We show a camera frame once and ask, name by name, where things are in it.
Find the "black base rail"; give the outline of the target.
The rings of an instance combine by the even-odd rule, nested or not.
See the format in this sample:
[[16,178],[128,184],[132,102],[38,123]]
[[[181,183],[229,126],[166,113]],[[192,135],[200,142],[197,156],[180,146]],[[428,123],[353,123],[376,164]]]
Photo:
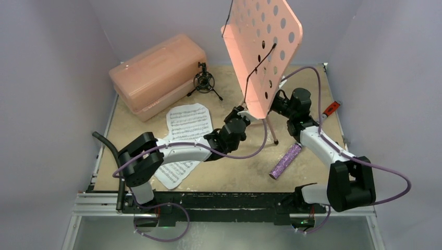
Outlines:
[[313,224],[325,215],[321,205],[305,204],[294,192],[176,192],[155,191],[154,199],[138,205],[131,194],[118,195],[117,207],[136,218],[152,216],[160,227],[177,222],[268,222],[276,226]]

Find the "red handled tool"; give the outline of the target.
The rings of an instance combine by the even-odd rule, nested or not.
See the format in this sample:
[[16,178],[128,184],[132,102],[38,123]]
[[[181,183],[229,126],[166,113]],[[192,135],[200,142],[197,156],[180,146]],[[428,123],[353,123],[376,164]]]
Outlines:
[[334,101],[331,103],[322,113],[323,116],[329,117],[331,116],[339,107],[341,106],[340,101]]

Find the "upper sheet music page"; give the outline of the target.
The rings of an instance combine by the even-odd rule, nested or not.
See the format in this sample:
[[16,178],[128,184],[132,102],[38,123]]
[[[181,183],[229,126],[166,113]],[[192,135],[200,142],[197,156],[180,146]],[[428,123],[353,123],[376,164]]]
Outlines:
[[166,115],[170,141],[194,140],[213,131],[209,110],[199,104],[172,108]]

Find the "lower sheet music page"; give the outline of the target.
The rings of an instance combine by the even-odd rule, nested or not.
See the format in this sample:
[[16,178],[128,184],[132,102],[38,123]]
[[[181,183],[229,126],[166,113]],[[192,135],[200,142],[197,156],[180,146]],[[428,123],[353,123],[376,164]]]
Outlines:
[[199,165],[200,161],[180,161],[161,165],[154,176],[168,190],[178,187],[181,182]]

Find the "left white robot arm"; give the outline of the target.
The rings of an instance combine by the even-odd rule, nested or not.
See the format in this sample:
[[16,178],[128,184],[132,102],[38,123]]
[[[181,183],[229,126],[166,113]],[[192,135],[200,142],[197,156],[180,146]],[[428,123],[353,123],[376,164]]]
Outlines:
[[155,208],[150,179],[160,166],[180,161],[215,161],[236,151],[247,136],[245,130],[256,121],[244,107],[237,106],[228,114],[220,129],[194,140],[170,141],[157,139],[145,132],[118,153],[120,167],[114,174],[122,177],[132,192],[135,206],[142,213]]

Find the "aluminium frame profile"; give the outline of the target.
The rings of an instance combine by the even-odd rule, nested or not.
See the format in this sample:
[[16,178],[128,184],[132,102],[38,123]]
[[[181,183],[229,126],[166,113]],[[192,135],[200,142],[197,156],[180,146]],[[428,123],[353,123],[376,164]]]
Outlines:
[[134,217],[134,214],[118,212],[116,205],[116,193],[79,193],[72,214],[87,217]]

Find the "black microphone shock mount stand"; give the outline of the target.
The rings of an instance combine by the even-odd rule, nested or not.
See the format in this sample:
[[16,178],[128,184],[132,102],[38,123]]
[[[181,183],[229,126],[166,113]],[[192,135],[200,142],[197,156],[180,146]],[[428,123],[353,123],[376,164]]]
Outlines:
[[198,67],[201,68],[201,71],[195,75],[193,79],[194,89],[191,90],[187,96],[190,97],[195,91],[202,94],[213,92],[220,101],[223,101],[223,98],[214,89],[215,79],[213,75],[208,72],[206,63],[198,62]]

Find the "sheet music page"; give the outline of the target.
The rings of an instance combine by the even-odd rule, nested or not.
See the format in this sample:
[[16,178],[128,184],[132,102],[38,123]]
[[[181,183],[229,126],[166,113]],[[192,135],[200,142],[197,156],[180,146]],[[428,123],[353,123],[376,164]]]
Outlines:
[[172,108],[166,115],[170,141],[194,140],[213,131],[209,110],[199,104]]
[[161,165],[154,176],[168,190],[178,187],[181,182],[199,165],[200,161],[180,161]]

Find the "pink translucent storage box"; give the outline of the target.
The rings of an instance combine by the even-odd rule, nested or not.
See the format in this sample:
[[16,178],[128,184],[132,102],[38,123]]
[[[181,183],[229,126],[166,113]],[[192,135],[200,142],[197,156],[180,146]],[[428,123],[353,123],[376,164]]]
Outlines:
[[109,71],[114,89],[145,122],[194,89],[205,51],[187,35],[165,40]]

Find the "purple glitter microphone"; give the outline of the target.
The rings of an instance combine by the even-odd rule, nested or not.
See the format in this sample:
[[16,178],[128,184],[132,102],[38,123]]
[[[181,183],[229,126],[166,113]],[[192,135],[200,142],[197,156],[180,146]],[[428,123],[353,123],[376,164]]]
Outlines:
[[295,160],[295,158],[301,153],[302,145],[299,143],[293,144],[284,156],[279,160],[279,162],[275,165],[275,167],[270,171],[269,176],[276,180],[278,179],[282,173],[286,170],[286,168]]

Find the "pink music stand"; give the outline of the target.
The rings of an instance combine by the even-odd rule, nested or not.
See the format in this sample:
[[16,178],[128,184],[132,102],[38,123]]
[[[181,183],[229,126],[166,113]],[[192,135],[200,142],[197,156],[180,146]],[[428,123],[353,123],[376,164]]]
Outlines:
[[265,119],[303,39],[286,1],[232,1],[222,38],[251,116]]

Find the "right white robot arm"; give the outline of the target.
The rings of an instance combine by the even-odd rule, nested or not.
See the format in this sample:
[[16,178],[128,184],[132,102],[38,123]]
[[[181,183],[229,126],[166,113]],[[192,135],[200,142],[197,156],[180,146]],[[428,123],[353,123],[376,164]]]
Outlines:
[[290,136],[329,168],[326,185],[311,183],[295,188],[294,208],[305,212],[313,204],[321,204],[341,212],[374,203],[376,192],[370,161],[365,156],[354,156],[320,130],[320,124],[310,115],[310,97],[311,93],[303,88],[294,89],[291,97],[279,90],[271,105],[271,111],[288,119]]

